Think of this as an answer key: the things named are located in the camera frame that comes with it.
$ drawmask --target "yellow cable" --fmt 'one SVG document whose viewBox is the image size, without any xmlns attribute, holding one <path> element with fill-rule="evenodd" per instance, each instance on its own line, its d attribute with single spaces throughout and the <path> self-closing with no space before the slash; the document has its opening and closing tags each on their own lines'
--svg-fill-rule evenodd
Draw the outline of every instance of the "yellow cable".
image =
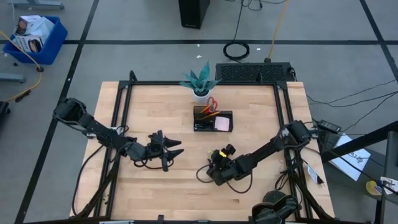
<svg viewBox="0 0 398 224">
<path fill-rule="evenodd" d="M 11 42 L 18 50 L 20 50 L 22 53 L 24 53 L 24 55 L 26 55 L 29 59 L 31 59 L 31 60 L 36 64 L 36 66 L 37 66 L 38 69 L 41 69 L 41 66 L 40 66 L 29 54 L 27 54 L 27 53 L 26 53 L 24 50 L 22 50 L 18 45 L 16 45 L 16 44 L 14 43 L 14 41 L 12 41 L 3 31 L 0 30 L 0 34 L 3 35 L 9 42 Z M 40 84 L 40 82 L 42 81 L 42 78 L 43 78 L 43 73 L 42 73 L 42 72 L 39 72 L 39 79 L 37 80 L 37 83 L 36 83 L 35 85 L 32 85 L 31 87 L 29 87 L 29 88 L 26 89 L 25 91 L 22 91 L 22 92 L 18 93 L 17 95 L 15 95 L 15 96 L 13 96 L 13 97 L 7 99 L 7 100 L 4 100 L 4 101 L 5 101 L 5 102 L 10 102 L 11 100 L 16 99 L 16 98 L 22 96 L 26 91 L 33 90 L 34 88 L 36 88 L 36 87 Z"/>
<path fill-rule="evenodd" d="M 279 16 L 279 21 L 275 28 L 275 32 L 274 32 L 274 36 L 272 38 L 272 44 L 271 44 L 271 49 L 269 50 L 268 58 L 271 58 L 272 52 L 274 51 L 274 43 L 275 43 L 275 39 L 276 39 L 276 34 L 278 33 L 279 26 L 282 23 L 282 19 L 284 18 L 285 11 L 287 9 L 288 4 L 289 4 L 289 0 L 286 0 L 286 2 L 284 4 L 284 9 L 282 10 L 282 12 Z"/>
</svg>

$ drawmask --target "pen holder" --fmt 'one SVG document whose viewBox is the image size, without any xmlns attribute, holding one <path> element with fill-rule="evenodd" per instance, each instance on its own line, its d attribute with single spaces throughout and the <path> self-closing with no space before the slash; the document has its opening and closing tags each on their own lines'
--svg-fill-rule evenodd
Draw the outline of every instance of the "pen holder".
<svg viewBox="0 0 398 224">
<path fill-rule="evenodd" d="M 203 109 L 205 109 L 205 106 L 193 107 L 193 131 L 232 132 L 232 130 L 234 129 L 232 111 L 220 111 L 219 114 L 210 116 L 209 118 L 200 119 L 204 116 L 204 114 L 200 113 Z M 228 131 L 221 131 L 215 128 L 217 117 L 224 117 L 229 119 Z"/>
</svg>

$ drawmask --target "blue bin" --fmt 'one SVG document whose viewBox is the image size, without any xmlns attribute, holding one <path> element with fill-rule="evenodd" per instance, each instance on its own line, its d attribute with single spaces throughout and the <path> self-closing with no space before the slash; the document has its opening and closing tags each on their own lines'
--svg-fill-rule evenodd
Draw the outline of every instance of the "blue bin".
<svg viewBox="0 0 398 224">
<path fill-rule="evenodd" d="M 45 41 L 44 46 L 39 53 L 27 54 L 29 54 L 39 64 L 51 65 L 54 63 L 54 60 L 62 47 L 63 41 L 67 38 L 68 31 L 60 22 L 59 17 L 46 16 L 46 18 L 54 23 L 54 27 L 51 30 L 49 37 Z M 26 55 L 19 51 L 9 41 L 4 46 L 3 51 L 7 54 L 11 54 L 12 56 L 14 56 L 14 58 L 22 63 L 33 63 L 31 59 L 26 57 Z"/>
</svg>

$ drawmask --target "wooden table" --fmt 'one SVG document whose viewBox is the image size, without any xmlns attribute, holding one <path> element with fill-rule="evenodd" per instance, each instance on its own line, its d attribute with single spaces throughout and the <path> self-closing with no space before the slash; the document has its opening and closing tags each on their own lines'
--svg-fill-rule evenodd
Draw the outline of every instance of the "wooden table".
<svg viewBox="0 0 398 224">
<path fill-rule="evenodd" d="M 95 118 L 104 125 L 111 124 L 118 82 L 104 82 L 99 93 Z M 294 119 L 311 121 L 303 83 L 288 83 Z M 211 93 L 219 102 L 219 110 L 233 110 L 232 133 L 194 133 L 192 91 L 178 85 L 133 86 L 127 125 L 127 136 L 138 142 L 149 142 L 148 134 L 163 130 L 170 139 L 182 141 L 171 149 L 184 148 L 168 172 L 137 168 L 128 158 L 122 157 L 119 168 L 112 219 L 156 220 L 165 215 L 166 220 L 248 220 L 252 206 L 274 189 L 274 184 L 285 170 L 283 152 L 277 152 L 260 162 L 253 171 L 252 189 L 246 194 L 234 193 L 226 184 L 203 184 L 196 180 L 195 172 L 207 163 L 208 151 L 221 149 L 228 143 L 236 148 L 234 157 L 253 152 L 267 143 L 279 130 L 274 92 L 271 86 L 216 86 Z M 287 115 L 284 107 L 284 120 Z M 97 140 L 88 140 L 85 159 L 99 147 Z M 318 150 L 316 141 L 308 147 Z M 105 150 L 95 155 L 84 169 L 76 209 L 80 211 L 98 188 Z M 303 150 L 302 157 L 326 181 L 320 156 Z M 150 166 L 160 166 L 154 159 Z M 206 178 L 205 170 L 200 174 Z M 309 191 L 325 211 L 334 216 L 327 183 L 318 186 L 306 172 Z M 250 178 L 231 181 L 237 190 L 245 190 Z M 289 194 L 289 185 L 282 189 Z M 107 201 L 104 195 L 103 204 Z"/>
</svg>

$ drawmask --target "succulent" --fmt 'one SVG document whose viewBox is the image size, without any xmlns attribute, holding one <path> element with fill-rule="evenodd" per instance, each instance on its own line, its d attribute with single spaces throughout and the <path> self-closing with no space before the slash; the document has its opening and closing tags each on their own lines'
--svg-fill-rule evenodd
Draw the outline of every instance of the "succulent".
<svg viewBox="0 0 398 224">
<path fill-rule="evenodd" d="M 209 62 L 200 71 L 199 77 L 191 70 L 191 74 L 185 74 L 189 82 L 180 82 L 181 86 L 191 88 L 196 95 L 205 96 L 220 80 L 208 81 L 210 76 Z"/>
</svg>

